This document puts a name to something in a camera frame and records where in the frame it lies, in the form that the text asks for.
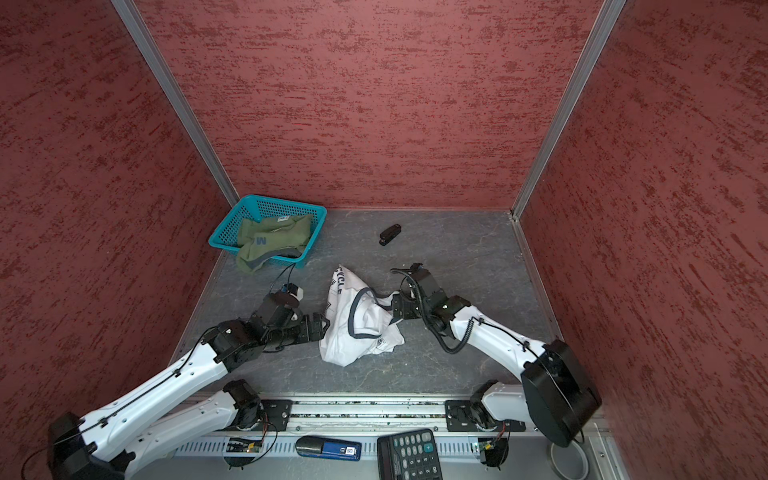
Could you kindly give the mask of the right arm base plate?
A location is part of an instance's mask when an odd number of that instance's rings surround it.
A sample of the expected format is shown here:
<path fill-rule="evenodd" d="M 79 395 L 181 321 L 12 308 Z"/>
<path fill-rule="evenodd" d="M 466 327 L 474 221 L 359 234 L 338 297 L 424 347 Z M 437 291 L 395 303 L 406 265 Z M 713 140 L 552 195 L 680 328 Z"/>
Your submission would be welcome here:
<path fill-rule="evenodd" d="M 470 400 L 446 400 L 444 402 L 446 428 L 449 432 L 477 432 Z"/>

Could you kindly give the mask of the white tank top navy trim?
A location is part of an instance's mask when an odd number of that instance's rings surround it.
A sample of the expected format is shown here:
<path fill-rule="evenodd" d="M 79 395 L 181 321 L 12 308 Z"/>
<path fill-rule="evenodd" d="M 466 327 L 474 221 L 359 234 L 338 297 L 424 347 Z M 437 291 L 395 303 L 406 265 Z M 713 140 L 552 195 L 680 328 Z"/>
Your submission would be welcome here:
<path fill-rule="evenodd" d="M 325 317 L 330 326 L 319 343 L 323 361 L 346 367 L 363 356 L 392 353 L 405 344 L 393 315 L 397 294 L 379 295 L 353 271 L 332 274 Z"/>

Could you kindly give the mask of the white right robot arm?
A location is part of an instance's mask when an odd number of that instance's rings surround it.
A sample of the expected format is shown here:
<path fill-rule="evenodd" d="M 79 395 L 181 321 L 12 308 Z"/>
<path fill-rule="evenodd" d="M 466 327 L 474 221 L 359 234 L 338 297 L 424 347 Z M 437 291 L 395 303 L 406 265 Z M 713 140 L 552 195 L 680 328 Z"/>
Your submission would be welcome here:
<path fill-rule="evenodd" d="M 447 295 L 420 263 L 390 272 L 402 277 L 393 297 L 396 320 L 419 319 L 445 353 L 471 346 L 519 380 L 520 387 L 492 381 L 480 391 L 482 418 L 531 423 L 567 447 L 602 406 L 596 384 L 564 341 L 546 343 L 502 325 L 469 300 Z"/>

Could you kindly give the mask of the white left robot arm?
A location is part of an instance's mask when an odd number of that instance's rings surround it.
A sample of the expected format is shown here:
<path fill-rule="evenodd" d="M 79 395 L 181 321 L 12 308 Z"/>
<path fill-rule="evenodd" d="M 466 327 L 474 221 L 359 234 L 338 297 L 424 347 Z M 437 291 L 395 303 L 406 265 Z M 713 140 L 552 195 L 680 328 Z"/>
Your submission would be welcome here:
<path fill-rule="evenodd" d="M 44 449 L 52 478 L 127 479 L 207 433 L 227 427 L 267 432 L 274 424 L 244 380 L 177 407 L 266 352 L 320 341 L 329 326 L 322 314 L 303 313 L 290 291 L 268 294 L 250 318 L 208 328 L 188 353 L 129 393 L 84 416 L 67 412 L 54 420 Z"/>

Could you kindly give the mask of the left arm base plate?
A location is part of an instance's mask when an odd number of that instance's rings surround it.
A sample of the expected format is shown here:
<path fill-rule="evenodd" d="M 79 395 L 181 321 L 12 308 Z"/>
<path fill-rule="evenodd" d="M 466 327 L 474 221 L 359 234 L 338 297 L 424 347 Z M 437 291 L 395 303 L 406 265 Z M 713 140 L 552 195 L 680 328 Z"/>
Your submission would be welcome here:
<path fill-rule="evenodd" d="M 269 427 L 273 431 L 286 431 L 291 418 L 293 405 L 294 402 L 288 399 L 262 399 L 262 429 Z"/>

